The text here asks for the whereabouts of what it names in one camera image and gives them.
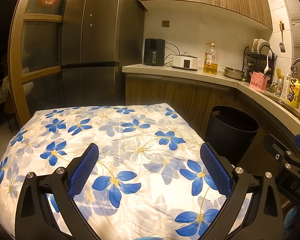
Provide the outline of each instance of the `faucet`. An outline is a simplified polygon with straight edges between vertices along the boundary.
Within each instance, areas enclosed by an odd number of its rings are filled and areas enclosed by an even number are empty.
[[[294,95],[295,95],[295,92],[293,91],[292,87],[296,87],[295,82],[297,81],[297,79],[296,79],[293,75],[296,75],[296,74],[297,74],[296,71],[298,70],[298,68],[297,68],[296,64],[297,64],[298,62],[300,62],[300,58],[297,58],[297,59],[292,63],[291,68],[290,68],[291,71],[292,71],[292,74],[291,74],[292,78],[291,78],[291,84],[290,84],[291,92],[289,92],[289,94],[288,94],[288,96],[287,96],[287,99],[288,99],[290,102],[293,101]]]

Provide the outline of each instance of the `blue gripper pad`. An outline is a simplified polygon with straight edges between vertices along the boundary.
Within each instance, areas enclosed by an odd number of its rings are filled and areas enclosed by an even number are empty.
[[[99,148],[95,144],[91,144],[83,153],[84,157],[72,173],[70,177],[68,194],[73,199],[74,196],[82,192],[84,185],[90,176],[92,169],[96,165],[99,158]]]
[[[231,194],[231,179],[206,143],[201,145],[200,157],[219,193],[228,198]]]

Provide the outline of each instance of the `floral tablecloth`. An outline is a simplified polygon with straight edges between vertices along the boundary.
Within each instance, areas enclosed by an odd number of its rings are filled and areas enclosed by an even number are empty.
[[[14,236],[26,174],[66,167],[90,143],[98,145],[99,160],[74,201],[103,240],[198,239],[226,199],[200,159],[202,139],[167,104],[37,111],[0,162],[0,223],[8,233]],[[48,200],[70,234],[53,195]]]

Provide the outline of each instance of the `hanging spatula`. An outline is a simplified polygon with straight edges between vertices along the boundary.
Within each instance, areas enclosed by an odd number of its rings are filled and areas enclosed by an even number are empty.
[[[284,48],[284,44],[283,44],[283,30],[284,30],[284,24],[282,23],[282,21],[280,21],[280,30],[281,30],[281,42],[279,43],[279,45],[280,45],[280,50],[281,50],[281,52],[286,52],[286,49]]]

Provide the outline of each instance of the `spoon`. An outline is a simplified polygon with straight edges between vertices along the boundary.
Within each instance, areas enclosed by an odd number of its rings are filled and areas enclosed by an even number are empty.
[[[267,54],[267,66],[266,66],[266,68],[265,68],[264,74],[267,73],[268,69],[269,69],[269,64],[268,64],[268,54]]]

